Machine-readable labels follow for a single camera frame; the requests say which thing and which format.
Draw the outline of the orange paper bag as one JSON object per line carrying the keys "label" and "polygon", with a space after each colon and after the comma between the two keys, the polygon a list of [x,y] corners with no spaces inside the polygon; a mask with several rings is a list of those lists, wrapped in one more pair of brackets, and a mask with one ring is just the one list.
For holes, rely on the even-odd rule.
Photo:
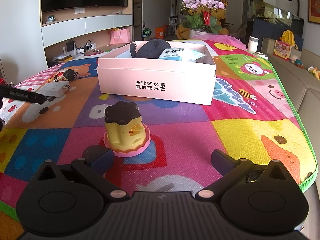
{"label": "orange paper bag", "polygon": [[158,27],[155,29],[155,38],[164,39],[164,27]]}

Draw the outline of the yellow pudding toy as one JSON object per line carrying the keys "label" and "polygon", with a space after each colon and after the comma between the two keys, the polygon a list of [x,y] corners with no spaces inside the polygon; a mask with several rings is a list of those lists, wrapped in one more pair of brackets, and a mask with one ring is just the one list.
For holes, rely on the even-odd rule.
{"label": "yellow pudding toy", "polygon": [[135,102],[118,101],[105,108],[104,144],[116,157],[130,158],[143,153],[151,141]]}

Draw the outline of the pink cardboard box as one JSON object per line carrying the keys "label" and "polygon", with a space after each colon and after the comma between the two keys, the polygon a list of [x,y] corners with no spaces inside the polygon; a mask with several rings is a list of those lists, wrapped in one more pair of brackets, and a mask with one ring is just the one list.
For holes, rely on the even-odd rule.
{"label": "pink cardboard box", "polygon": [[132,58],[125,45],[98,59],[103,93],[210,105],[215,87],[216,52],[201,40],[170,41],[173,49],[204,55],[195,62]]}

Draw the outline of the beige sofa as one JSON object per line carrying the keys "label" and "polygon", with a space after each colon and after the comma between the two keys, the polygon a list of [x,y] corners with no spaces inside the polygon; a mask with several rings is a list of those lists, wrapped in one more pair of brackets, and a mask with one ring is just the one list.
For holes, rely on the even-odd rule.
{"label": "beige sofa", "polygon": [[[268,55],[269,61],[275,67],[311,140],[316,159],[319,160],[319,80],[308,72],[310,66],[319,67],[319,56],[306,49],[293,49],[292,54],[305,65],[302,69],[274,55],[275,42],[273,39],[264,38],[261,52]],[[310,239],[319,239],[319,176],[316,176],[315,182],[304,195],[309,204],[309,214],[303,233]]]}

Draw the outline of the white power adapter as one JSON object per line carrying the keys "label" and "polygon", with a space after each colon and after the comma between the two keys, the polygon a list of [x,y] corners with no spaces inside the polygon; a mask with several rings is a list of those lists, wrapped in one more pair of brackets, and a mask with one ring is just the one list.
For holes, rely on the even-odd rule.
{"label": "white power adapter", "polygon": [[59,98],[67,92],[70,88],[69,81],[58,81],[58,82],[50,82],[41,86],[37,93],[42,94],[44,96],[54,96]]}

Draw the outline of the blue tissue pack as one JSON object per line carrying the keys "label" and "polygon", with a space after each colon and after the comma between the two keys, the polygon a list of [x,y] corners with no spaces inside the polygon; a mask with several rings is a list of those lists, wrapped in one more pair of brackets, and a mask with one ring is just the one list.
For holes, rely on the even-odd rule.
{"label": "blue tissue pack", "polygon": [[167,48],[159,56],[160,60],[172,60],[172,61],[184,61],[195,62],[205,57],[204,53],[201,53],[192,49],[184,48]]}

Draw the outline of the white thermos cup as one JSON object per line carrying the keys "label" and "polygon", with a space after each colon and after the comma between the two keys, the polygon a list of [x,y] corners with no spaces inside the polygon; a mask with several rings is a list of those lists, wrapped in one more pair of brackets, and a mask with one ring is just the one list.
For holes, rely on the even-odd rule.
{"label": "white thermos cup", "polygon": [[247,50],[250,53],[256,53],[258,49],[258,44],[259,44],[259,38],[250,36],[248,40]]}

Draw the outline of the dark fish tank cabinet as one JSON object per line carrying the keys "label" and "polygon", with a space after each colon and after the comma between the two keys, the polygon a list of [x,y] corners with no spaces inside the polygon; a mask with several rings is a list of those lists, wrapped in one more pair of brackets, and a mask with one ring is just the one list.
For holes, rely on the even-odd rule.
{"label": "dark fish tank cabinet", "polygon": [[304,20],[289,11],[265,3],[263,0],[253,0],[247,19],[245,44],[250,37],[258,39],[258,50],[261,49],[264,38],[278,40],[284,31],[290,30],[294,34],[298,50],[303,48]]}

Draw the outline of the red cartoon gift bag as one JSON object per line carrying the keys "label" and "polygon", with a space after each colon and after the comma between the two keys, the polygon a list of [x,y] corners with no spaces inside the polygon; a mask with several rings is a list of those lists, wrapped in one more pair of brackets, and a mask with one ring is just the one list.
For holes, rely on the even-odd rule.
{"label": "red cartoon gift bag", "polygon": [[291,50],[292,50],[291,45],[285,42],[276,40],[273,54],[281,59],[284,59],[285,61],[289,61],[291,56]]}

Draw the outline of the black hair doll figure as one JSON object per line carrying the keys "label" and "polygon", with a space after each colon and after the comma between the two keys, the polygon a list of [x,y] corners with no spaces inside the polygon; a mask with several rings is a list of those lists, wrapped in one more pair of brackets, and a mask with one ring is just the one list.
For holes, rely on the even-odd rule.
{"label": "black hair doll figure", "polygon": [[72,70],[72,69],[67,69],[67,70],[63,70],[58,72],[55,76],[54,76],[54,81],[55,82],[61,82],[61,81],[74,81],[75,79],[80,78],[80,75],[78,72]]}

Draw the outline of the pink gift bag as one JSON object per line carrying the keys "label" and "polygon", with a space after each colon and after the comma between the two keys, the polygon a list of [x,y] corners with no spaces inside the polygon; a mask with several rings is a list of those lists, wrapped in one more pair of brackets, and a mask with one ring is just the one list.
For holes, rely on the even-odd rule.
{"label": "pink gift bag", "polygon": [[114,28],[111,30],[110,44],[128,44],[131,43],[130,30],[127,28]]}

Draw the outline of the colourful cartoon play mat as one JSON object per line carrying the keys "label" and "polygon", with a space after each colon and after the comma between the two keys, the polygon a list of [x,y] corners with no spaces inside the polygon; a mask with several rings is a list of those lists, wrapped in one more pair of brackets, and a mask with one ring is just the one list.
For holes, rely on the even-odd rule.
{"label": "colourful cartoon play mat", "polygon": [[217,67],[209,105],[102,93],[98,59],[58,64],[18,84],[39,89],[73,70],[78,78],[63,96],[42,105],[4,99],[1,117],[1,211],[16,217],[16,203],[39,166],[68,164],[88,146],[104,143],[104,110],[135,102],[150,130],[150,144],[131,158],[115,158],[107,180],[133,191],[192,191],[221,172],[210,156],[220,149],[255,164],[281,160],[302,191],[315,182],[318,165],[306,130],[269,60],[237,46],[200,41]]}

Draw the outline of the red framed wall picture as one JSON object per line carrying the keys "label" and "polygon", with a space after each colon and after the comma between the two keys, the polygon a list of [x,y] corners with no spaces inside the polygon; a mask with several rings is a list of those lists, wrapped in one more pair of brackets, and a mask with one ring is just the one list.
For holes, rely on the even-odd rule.
{"label": "red framed wall picture", "polygon": [[308,21],[320,24],[320,0],[309,0]]}

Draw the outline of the black plush toy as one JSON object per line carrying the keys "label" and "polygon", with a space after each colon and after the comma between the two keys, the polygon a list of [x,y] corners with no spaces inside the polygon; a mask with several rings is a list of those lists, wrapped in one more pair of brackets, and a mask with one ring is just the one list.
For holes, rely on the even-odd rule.
{"label": "black plush toy", "polygon": [[136,51],[136,44],[130,44],[130,53],[132,58],[140,59],[158,59],[166,49],[171,45],[163,39],[153,39],[148,41]]}

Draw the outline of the yellow backpack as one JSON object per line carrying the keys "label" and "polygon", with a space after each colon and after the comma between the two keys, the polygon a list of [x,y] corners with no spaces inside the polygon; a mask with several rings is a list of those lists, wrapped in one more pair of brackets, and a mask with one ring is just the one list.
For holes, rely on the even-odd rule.
{"label": "yellow backpack", "polygon": [[298,49],[298,46],[295,43],[295,36],[291,30],[286,30],[283,32],[282,36],[280,37],[281,42],[289,44],[290,46]]}

